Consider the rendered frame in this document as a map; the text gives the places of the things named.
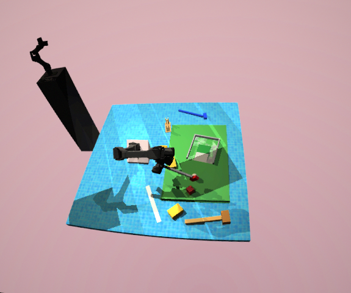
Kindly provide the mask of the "orange putter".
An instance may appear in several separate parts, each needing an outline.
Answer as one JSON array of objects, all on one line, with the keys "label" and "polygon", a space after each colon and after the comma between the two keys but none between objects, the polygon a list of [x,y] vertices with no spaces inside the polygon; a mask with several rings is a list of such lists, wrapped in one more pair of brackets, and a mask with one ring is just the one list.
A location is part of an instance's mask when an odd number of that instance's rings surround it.
[{"label": "orange putter", "polygon": [[228,210],[221,211],[220,216],[203,217],[197,219],[185,219],[185,224],[222,221],[222,225],[230,224],[230,214]]}]

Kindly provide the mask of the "red cube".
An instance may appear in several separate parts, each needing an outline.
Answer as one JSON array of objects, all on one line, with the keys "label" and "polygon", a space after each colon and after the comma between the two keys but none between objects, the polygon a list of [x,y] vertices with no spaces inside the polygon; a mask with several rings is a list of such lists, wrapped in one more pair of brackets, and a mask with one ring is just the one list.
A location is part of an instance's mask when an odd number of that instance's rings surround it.
[{"label": "red cube", "polygon": [[186,188],[186,191],[189,193],[189,195],[191,195],[192,193],[194,193],[194,188],[190,185],[189,187]]}]

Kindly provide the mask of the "dark red putter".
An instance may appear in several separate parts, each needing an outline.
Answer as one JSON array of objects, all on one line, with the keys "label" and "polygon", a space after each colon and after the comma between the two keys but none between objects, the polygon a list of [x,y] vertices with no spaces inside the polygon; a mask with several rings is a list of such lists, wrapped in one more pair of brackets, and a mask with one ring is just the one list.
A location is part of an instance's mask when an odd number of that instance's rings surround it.
[{"label": "dark red putter", "polygon": [[199,179],[199,176],[197,176],[197,175],[192,176],[192,175],[189,175],[189,174],[187,174],[187,173],[184,173],[184,172],[181,172],[181,171],[179,171],[179,170],[176,170],[176,169],[174,169],[174,168],[168,167],[168,166],[166,166],[166,165],[164,165],[164,168],[166,168],[166,169],[168,169],[168,170],[171,170],[171,171],[173,171],[173,172],[179,173],[179,174],[181,174],[181,175],[187,176],[187,177],[190,178],[191,181],[196,181],[196,180]]}]

